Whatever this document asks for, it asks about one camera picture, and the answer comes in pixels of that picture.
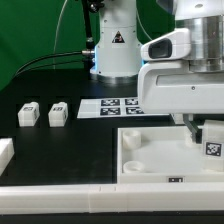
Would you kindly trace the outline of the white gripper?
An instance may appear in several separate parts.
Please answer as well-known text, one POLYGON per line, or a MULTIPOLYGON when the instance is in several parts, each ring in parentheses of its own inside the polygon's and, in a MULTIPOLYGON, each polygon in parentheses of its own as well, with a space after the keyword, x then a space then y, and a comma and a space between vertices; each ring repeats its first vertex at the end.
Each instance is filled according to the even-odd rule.
POLYGON ((189 114, 224 113, 224 72, 194 72, 185 59, 191 52, 190 31, 177 28, 141 47, 145 64, 138 75, 137 97, 149 114, 184 114, 193 143, 202 130, 189 114))

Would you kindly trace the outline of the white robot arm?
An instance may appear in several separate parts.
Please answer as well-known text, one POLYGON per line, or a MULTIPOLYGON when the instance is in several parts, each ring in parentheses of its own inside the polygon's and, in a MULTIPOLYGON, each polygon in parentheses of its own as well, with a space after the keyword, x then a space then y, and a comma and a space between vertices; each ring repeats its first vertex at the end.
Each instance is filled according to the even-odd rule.
POLYGON ((142 44, 136 0, 89 0, 100 13, 93 79, 137 82, 140 108, 181 114, 199 143, 202 130, 189 116, 224 113, 224 0, 156 0, 175 16, 175 29, 142 44))

